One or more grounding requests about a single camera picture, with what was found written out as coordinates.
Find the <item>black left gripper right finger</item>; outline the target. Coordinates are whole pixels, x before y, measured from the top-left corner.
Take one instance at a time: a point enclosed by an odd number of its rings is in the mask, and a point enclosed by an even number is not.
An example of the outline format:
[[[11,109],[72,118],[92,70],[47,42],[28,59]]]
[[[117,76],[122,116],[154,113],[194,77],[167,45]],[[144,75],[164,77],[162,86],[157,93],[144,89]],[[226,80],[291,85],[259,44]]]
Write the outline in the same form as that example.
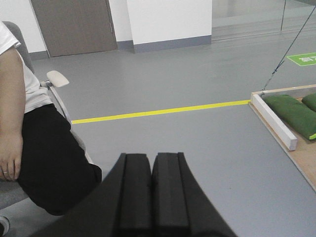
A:
[[[236,236],[203,192],[183,153],[159,153],[152,181],[155,236]]]

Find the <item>seated person's hand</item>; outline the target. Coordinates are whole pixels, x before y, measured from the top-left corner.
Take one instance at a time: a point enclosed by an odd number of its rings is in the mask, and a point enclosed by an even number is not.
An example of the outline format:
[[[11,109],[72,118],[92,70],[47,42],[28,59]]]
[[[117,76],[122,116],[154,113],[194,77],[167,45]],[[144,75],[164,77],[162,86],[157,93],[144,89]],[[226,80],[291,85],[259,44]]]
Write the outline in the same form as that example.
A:
[[[0,136],[0,179],[15,181],[21,170],[23,138],[21,133]]]

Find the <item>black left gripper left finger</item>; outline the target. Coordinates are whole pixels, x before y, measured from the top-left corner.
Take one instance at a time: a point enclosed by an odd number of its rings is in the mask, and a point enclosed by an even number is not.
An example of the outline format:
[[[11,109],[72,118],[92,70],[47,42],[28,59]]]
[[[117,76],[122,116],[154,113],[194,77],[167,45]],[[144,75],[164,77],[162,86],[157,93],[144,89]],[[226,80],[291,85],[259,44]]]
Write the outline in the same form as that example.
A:
[[[151,169],[145,154],[122,153],[102,183],[35,237],[150,237]]]

